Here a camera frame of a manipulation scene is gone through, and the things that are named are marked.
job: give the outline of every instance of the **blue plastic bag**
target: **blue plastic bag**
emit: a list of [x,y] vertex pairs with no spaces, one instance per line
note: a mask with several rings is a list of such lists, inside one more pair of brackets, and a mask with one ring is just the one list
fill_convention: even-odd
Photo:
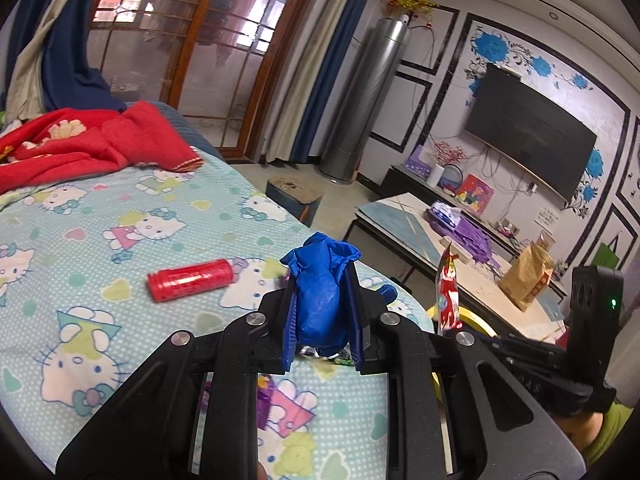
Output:
[[348,342],[348,312],[340,308],[340,278],[348,262],[361,253],[347,242],[322,233],[309,237],[281,263],[296,279],[296,338],[322,356],[340,351]]

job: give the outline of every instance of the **black tv screen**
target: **black tv screen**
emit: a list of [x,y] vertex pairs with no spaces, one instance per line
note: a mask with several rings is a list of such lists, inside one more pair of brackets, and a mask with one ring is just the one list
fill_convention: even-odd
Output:
[[596,134],[555,102],[494,65],[487,67],[481,81],[465,130],[570,202]]

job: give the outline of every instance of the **bed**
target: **bed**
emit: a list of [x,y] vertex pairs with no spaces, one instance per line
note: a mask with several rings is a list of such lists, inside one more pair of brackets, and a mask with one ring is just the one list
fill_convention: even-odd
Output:
[[[0,197],[0,403],[51,470],[171,333],[216,332],[257,309],[280,286],[279,259],[313,232],[207,151],[194,173],[129,167]],[[238,274],[227,288],[161,304],[146,290],[149,272],[218,258]],[[363,286],[388,283],[356,269]],[[420,304],[398,292],[390,308],[431,330]],[[258,431],[272,480],[385,477],[385,376],[299,356],[274,379],[280,400]]]

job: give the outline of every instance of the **metal screw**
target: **metal screw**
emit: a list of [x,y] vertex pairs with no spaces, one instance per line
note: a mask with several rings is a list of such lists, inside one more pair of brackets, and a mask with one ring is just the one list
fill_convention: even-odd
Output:
[[189,342],[189,332],[176,332],[171,336],[171,342],[176,346],[184,346]]
[[476,338],[469,332],[458,332],[456,334],[456,341],[462,346],[471,346],[476,342]]
[[261,312],[252,312],[246,317],[246,322],[251,326],[260,326],[267,321],[266,316]]
[[395,312],[384,312],[380,315],[380,321],[385,325],[394,326],[400,323],[400,316]]

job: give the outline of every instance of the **brown paper bag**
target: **brown paper bag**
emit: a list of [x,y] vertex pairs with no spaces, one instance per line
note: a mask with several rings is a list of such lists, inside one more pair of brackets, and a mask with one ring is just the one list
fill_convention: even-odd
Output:
[[551,281],[554,261],[539,245],[526,247],[498,286],[515,306],[525,312]]

